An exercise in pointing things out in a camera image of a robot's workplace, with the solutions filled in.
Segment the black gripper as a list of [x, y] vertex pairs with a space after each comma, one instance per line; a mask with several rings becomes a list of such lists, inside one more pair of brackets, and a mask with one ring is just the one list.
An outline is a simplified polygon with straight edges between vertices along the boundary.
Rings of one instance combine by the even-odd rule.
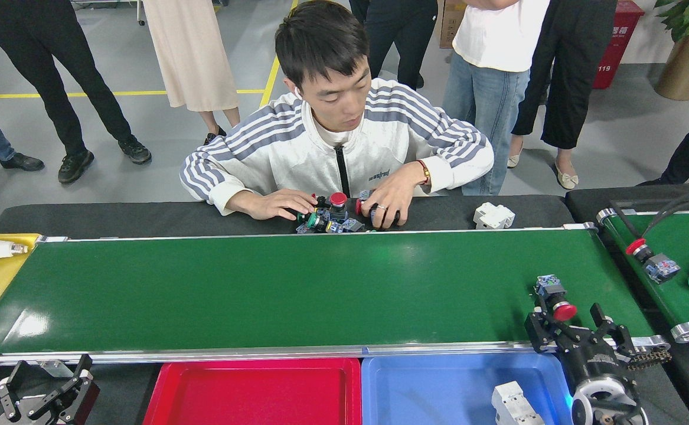
[[[592, 339], [581, 338], [572, 326], [555, 319], [544, 298], [538, 295], [535, 310], [528, 314], [524, 326], [536, 352], [544, 352], [552, 342], [557, 344], [570, 390], [576, 390], [587, 380], [598, 378], [613, 378], [633, 390], [635, 374], [628, 371], [627, 362], [636, 351], [629, 330], [607, 317], [598, 302], [592, 305], [592, 318], [597, 330], [593, 331]], [[611, 336], [616, 351], [603, 340], [605, 335]]]

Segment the person's left hand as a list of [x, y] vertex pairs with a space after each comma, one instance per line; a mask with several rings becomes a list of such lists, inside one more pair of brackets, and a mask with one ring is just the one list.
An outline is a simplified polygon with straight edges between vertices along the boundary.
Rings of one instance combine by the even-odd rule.
[[363, 213], [375, 214], [371, 219], [374, 228], [386, 229], [392, 225], [402, 226], [409, 217], [409, 207], [414, 189], [430, 178], [420, 161], [408, 162], [390, 174], [375, 188], [371, 196], [361, 205]]

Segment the person's right hand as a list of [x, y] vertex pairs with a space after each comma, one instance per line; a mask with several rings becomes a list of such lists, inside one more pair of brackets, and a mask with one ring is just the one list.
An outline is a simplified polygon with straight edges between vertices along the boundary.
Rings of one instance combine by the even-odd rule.
[[269, 220], [280, 216], [286, 220], [295, 220], [296, 213], [311, 213], [317, 200], [312, 194], [303, 191], [282, 189], [269, 195], [250, 193], [241, 201], [242, 212], [255, 220]]

